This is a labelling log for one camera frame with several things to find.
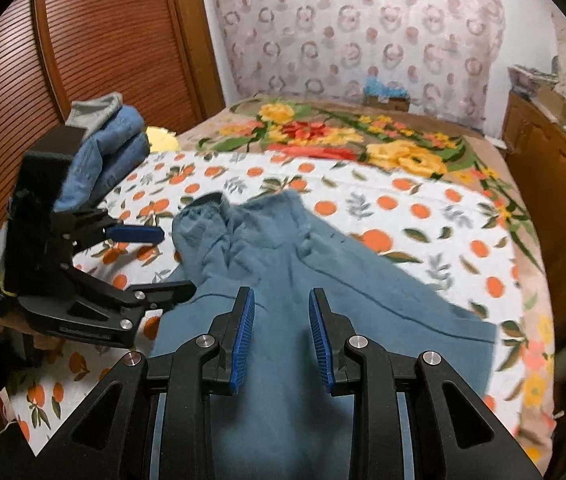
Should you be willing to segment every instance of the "stack of folded clothes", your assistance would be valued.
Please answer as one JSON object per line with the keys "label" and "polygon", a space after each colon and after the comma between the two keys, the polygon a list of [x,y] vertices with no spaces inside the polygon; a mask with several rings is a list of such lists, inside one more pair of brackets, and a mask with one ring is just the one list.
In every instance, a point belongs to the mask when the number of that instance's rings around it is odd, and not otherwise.
{"label": "stack of folded clothes", "polygon": [[54,205],[55,212],[96,206],[145,160],[150,143],[143,117],[113,93],[92,101],[74,101],[66,126],[86,130]]}

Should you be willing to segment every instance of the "wooden wardrobe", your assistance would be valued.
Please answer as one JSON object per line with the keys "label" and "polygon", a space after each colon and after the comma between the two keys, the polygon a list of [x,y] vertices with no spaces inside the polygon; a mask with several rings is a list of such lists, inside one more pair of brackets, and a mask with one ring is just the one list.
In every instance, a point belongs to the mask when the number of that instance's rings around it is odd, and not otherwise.
{"label": "wooden wardrobe", "polygon": [[28,146],[71,101],[112,91],[176,132],[220,111],[203,0],[15,0],[3,13],[0,225]]}

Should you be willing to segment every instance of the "silver screw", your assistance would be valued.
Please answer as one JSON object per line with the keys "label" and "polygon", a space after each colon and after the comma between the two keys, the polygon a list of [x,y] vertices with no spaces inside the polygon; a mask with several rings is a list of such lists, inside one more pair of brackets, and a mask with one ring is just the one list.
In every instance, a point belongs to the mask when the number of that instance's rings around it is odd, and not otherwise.
{"label": "silver screw", "polygon": [[137,351],[128,352],[123,356],[125,366],[135,366],[141,362],[141,354]]}
{"label": "silver screw", "polygon": [[201,348],[210,348],[212,345],[214,345],[214,336],[211,336],[210,334],[203,334],[200,335],[197,338],[197,346],[200,346]]}
{"label": "silver screw", "polygon": [[354,348],[365,348],[367,346],[367,338],[362,335],[353,335],[348,339],[348,342]]}
{"label": "silver screw", "polygon": [[441,362],[441,356],[436,352],[429,350],[423,354],[423,361],[425,361],[428,365],[436,366]]}

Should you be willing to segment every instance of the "patterned curtain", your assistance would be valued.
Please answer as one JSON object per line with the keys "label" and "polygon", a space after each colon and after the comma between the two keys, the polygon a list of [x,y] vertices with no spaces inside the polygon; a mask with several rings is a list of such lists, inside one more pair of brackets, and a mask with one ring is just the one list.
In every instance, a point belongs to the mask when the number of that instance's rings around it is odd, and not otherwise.
{"label": "patterned curtain", "polygon": [[482,126],[501,0],[216,0],[237,90],[361,102],[368,76]]}

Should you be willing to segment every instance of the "wooden dresser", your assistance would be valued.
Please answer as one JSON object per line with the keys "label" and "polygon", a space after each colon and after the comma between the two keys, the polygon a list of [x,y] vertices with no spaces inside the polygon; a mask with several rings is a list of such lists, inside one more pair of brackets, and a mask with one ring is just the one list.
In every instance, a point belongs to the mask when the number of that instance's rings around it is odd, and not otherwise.
{"label": "wooden dresser", "polygon": [[566,133],[510,92],[503,140],[509,170],[538,233],[559,326],[566,319]]}

